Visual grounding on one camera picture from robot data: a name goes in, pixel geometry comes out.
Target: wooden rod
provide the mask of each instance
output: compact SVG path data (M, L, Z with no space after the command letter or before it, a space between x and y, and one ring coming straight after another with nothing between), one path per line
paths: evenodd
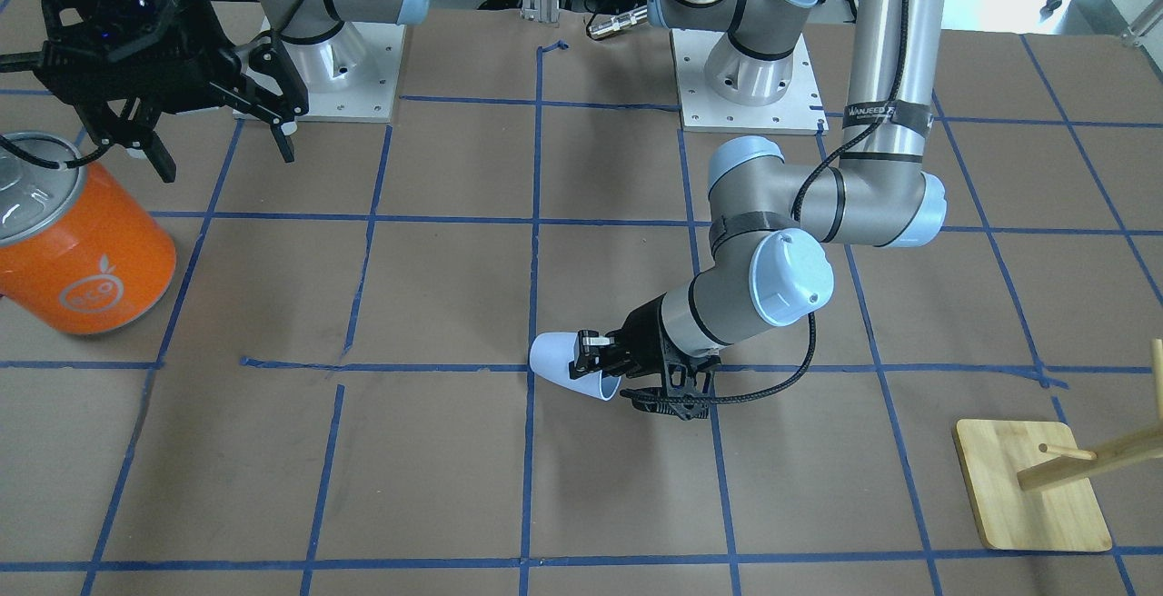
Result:
M1053 444L1039 444L1037 449L1042 453L1048 453L1050 455L1058 455L1059 457L1072 457L1075 460L1098 460L1098 454L1093 450L1085 450L1082 448L1068 448L1064 446L1055 446Z
M1018 484L1023 491L1042 491L1153 459L1163 453L1163 421L1112 439L1093 447L1092 452L1094 460L1055 457L1018 471Z
M1163 420L1163 339L1151 340L1151 375L1155 376L1155 407Z

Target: orange can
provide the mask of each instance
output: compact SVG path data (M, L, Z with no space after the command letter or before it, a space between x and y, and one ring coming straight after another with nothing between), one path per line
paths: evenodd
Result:
M79 157L48 133L5 137L50 162ZM173 240L104 166L44 169L0 149L0 295L63 333L104 333L160 300L176 265Z

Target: white mounting plate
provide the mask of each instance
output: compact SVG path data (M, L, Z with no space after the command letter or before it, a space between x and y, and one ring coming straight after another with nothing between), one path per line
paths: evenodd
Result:
M828 118L823 114L820 88L815 84L815 72L802 35L792 52L795 65L787 91L769 106L744 106L729 101L707 84L702 66L722 36L723 33L714 30L671 30L685 130L815 135L822 123L823 132L828 132Z
M372 58L379 68L372 76L378 81L356 84L338 92L311 92L311 111L295 116L295 121L349 121L354 123L390 123L395 112L395 90L400 79L400 63L404 61L404 31L406 26L395 23L354 22L371 49ZM280 92L274 80L258 73L250 73L256 83ZM238 119L252 119L235 112Z

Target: can lid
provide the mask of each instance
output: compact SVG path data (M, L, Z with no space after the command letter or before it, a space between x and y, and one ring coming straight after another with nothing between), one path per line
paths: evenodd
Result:
M62 169L44 169L0 149L0 247L31 237L60 218L80 196L86 170L63 169L77 147L49 133L5 134L5 140Z

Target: logo on orange can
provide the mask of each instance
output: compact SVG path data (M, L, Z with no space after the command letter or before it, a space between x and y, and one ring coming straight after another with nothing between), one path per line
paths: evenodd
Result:
M113 275L116 267L109 265L109 257L101 256L99 274L81 278L60 290L60 305L73 312L95 314L121 303L126 285Z

